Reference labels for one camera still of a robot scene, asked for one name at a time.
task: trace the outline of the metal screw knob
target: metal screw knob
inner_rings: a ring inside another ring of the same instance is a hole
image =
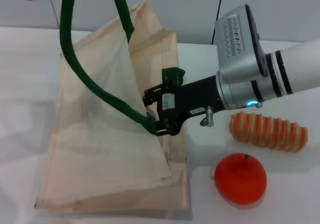
[[[205,109],[205,118],[200,121],[202,127],[213,127],[214,126],[214,112],[211,106]]]
[[[258,102],[257,104],[255,104],[256,108],[262,108],[262,106],[263,106],[262,102]]]

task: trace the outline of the black cable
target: black cable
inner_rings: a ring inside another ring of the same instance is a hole
[[[222,0],[219,0],[219,6],[218,6],[218,11],[217,11],[217,13],[216,13],[215,21],[217,21],[217,20],[218,20],[218,18],[219,18],[219,12],[220,12],[221,2],[222,2]],[[212,35],[211,45],[213,45],[213,44],[214,44],[215,35],[216,35],[216,27],[214,27],[214,28],[213,28],[213,35]]]
[[[50,3],[51,3],[51,6],[52,6],[52,9],[53,9],[53,13],[54,13],[54,16],[55,16],[56,23],[58,25],[58,28],[60,29],[60,23],[59,23],[59,19],[58,19],[56,10],[55,10],[54,3],[52,2],[52,0],[50,0]]]

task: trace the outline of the toy food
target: toy food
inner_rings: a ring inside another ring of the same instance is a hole
[[[231,115],[229,130],[240,142],[292,153],[300,151],[308,141],[307,128],[297,123],[242,111]]]
[[[266,171],[253,156],[231,154],[215,168],[214,181],[220,194],[239,205],[258,201],[267,187]]]

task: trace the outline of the orange striped object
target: orange striped object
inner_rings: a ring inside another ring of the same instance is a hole
[[[308,129],[297,123],[242,111],[231,115],[229,130],[240,142],[292,153],[300,151],[308,141]]]

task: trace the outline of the vent grille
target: vent grille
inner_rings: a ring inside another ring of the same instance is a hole
[[[223,23],[225,55],[230,58],[244,51],[238,15],[232,15]]]

